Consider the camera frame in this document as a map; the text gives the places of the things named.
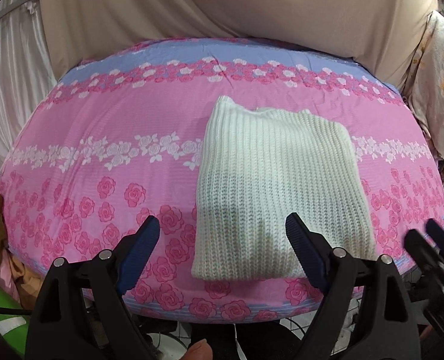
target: bed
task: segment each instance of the bed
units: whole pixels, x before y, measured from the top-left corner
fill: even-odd
[[[65,74],[17,138],[0,172],[9,249],[44,274],[112,249],[148,215],[161,238],[136,287],[132,312],[186,322],[248,323],[314,310],[307,279],[204,282],[190,268],[195,188],[213,105],[308,109],[350,133],[377,253],[401,273],[409,228],[444,226],[436,163],[397,89],[359,64],[259,39],[142,42]]]

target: blue gripper pad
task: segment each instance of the blue gripper pad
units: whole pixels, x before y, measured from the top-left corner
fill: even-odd
[[[328,289],[324,259],[309,238],[309,230],[295,213],[285,220],[285,233],[309,282],[323,293]]]
[[[133,242],[132,248],[127,252],[125,258],[119,265],[119,276],[116,283],[116,291],[122,296],[126,291],[132,289],[137,284],[137,280],[144,270],[145,264],[149,261],[152,251],[156,246],[160,235],[159,220],[150,215],[139,227],[137,233],[125,236],[119,244],[127,239]]]
[[[435,241],[440,251],[444,254],[444,230],[433,219],[429,219],[425,230],[431,239]]]

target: fingernail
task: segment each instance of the fingernail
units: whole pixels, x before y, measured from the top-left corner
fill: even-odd
[[[202,345],[206,344],[207,340],[204,338],[203,340],[200,340],[196,342],[194,345],[192,345],[187,352],[192,352],[194,350],[198,350]]]

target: white strap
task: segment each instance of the white strap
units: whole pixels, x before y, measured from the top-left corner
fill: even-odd
[[[4,319],[0,321],[0,333],[1,335],[5,335],[9,333],[11,330],[22,326],[26,323],[26,320],[23,317],[12,317],[8,319]]]

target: white knit sweater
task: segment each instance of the white knit sweater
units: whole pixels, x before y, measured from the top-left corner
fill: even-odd
[[[204,280],[303,276],[285,235],[291,212],[332,247],[374,257],[374,233],[347,129],[308,111],[249,111],[220,97],[207,125],[197,181],[192,275]]]

